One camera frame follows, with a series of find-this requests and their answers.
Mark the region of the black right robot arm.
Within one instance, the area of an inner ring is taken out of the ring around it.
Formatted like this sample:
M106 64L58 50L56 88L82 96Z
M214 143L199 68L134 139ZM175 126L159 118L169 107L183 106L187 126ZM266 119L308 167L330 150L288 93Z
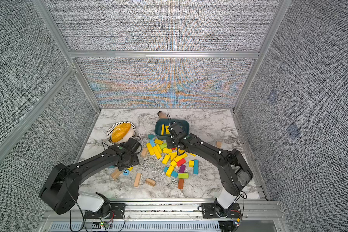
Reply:
M167 139L169 148L178 148L200 156L218 169L223 186L216 204L228 209L241 191L253 179L254 175L240 151L224 150L204 142L200 137L186 133L178 123L170 123L170 136Z

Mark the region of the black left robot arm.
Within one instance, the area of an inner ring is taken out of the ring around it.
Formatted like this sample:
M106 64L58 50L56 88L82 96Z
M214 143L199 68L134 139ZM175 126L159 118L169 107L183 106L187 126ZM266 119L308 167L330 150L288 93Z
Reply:
M127 142L104 148L103 152L79 163L60 163L51 170L39 197L57 214L64 214L78 204L79 186L84 181L110 166L122 171L138 165L138 154L142 149L139 141L131 137Z

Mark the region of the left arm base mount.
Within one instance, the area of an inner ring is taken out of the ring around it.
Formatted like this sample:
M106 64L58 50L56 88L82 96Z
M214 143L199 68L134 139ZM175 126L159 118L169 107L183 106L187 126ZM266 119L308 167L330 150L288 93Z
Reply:
M125 213L125 203L110 203L104 205L97 212L86 211L85 219L123 219Z

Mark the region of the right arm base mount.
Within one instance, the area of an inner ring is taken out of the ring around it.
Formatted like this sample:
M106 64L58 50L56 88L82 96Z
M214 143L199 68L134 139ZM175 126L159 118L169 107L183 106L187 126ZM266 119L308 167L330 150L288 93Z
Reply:
M238 203L233 203L228 208L222 208L221 205L216 203L202 203L199 211L202 213L203 218L206 219L242 218L242 212Z

